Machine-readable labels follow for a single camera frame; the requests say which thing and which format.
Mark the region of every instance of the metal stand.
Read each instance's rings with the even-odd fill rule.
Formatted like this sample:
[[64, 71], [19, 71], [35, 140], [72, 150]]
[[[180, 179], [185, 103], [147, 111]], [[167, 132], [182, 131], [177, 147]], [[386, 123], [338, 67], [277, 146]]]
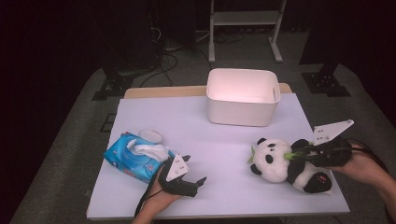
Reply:
[[334, 77], [338, 62], [327, 62], [317, 73], [303, 73], [306, 85], [312, 93], [326, 93], [328, 96], [350, 96], [347, 88], [340, 86]]

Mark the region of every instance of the white tabletop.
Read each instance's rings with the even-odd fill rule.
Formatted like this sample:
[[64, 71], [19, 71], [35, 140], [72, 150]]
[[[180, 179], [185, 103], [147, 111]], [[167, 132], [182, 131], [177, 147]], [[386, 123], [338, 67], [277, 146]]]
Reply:
[[[312, 140], [312, 129], [294, 93], [284, 93], [270, 125], [244, 127], [211, 123], [206, 97], [165, 97], [120, 100], [110, 147], [122, 133], [155, 130], [162, 144], [191, 155], [183, 178], [195, 182], [207, 176], [194, 197], [183, 197], [157, 218], [266, 217], [349, 212], [332, 176], [332, 195], [308, 194], [289, 183], [273, 184], [250, 171], [250, 147], [262, 138], [292, 144]], [[126, 175], [104, 160], [87, 210], [89, 219], [131, 218], [147, 184]]]

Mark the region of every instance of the person's arm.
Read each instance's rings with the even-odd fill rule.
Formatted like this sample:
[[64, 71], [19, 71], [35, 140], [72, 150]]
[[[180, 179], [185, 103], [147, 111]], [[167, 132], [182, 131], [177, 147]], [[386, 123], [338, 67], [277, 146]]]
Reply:
[[389, 214], [396, 220], [396, 180], [383, 170], [367, 153], [354, 151], [351, 160], [341, 167], [329, 167], [378, 191]]
[[170, 194], [163, 191], [160, 183], [158, 182], [158, 176], [155, 180], [150, 192], [148, 199], [143, 203], [142, 209], [132, 221], [132, 224], [149, 224], [154, 217], [167, 208], [172, 202], [181, 198], [180, 195]]

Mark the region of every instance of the gray carpet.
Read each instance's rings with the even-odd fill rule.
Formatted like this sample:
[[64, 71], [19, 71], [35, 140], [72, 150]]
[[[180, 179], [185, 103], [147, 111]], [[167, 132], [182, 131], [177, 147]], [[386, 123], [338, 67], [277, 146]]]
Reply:
[[[304, 83], [302, 72], [316, 72], [321, 64], [298, 64], [308, 33], [279, 34], [278, 46], [284, 58], [283, 63], [275, 63], [267, 43], [269, 35], [245, 35], [243, 40], [233, 44], [217, 44], [216, 62], [211, 67], [275, 72], [279, 82], [289, 83], [297, 94], [311, 126], [353, 119], [355, 124], [345, 132], [345, 136], [365, 142], [383, 159], [390, 173], [395, 176], [395, 129], [366, 93], [357, 76], [340, 64], [335, 76], [351, 96], [327, 97], [326, 94], [312, 94]], [[207, 44], [198, 46], [198, 49], [207, 55]], [[168, 72], [174, 86], [206, 84], [210, 66], [204, 54], [193, 50], [172, 53], [178, 59], [177, 66]], [[163, 68], [171, 66], [173, 60], [174, 58], [165, 57]], [[133, 87], [139, 87], [149, 76], [147, 74], [136, 78]], [[11, 223], [94, 223], [87, 220], [85, 213], [109, 137], [109, 133], [100, 130], [107, 115], [117, 112], [120, 100], [120, 97], [108, 97], [105, 101], [92, 101], [105, 78], [99, 69], [86, 83]], [[158, 75], [148, 80], [144, 87], [168, 85], [168, 79], [164, 75]], [[373, 188], [343, 175], [335, 176], [351, 210], [348, 214], [337, 216], [342, 223], [386, 223], [384, 205]], [[288, 224], [339, 223], [332, 216], [280, 219]], [[130, 222], [131, 220], [116, 220], [99, 223]]]

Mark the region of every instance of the green leaf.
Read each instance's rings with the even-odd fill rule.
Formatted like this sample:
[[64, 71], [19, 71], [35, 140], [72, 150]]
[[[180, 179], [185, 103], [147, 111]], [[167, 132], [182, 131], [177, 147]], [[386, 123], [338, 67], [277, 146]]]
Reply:
[[253, 157], [254, 157], [254, 153], [255, 153], [255, 151], [254, 151], [254, 148], [253, 147], [251, 147], [250, 148], [251, 149], [251, 157], [248, 159], [248, 161], [247, 161], [247, 163], [253, 163]]

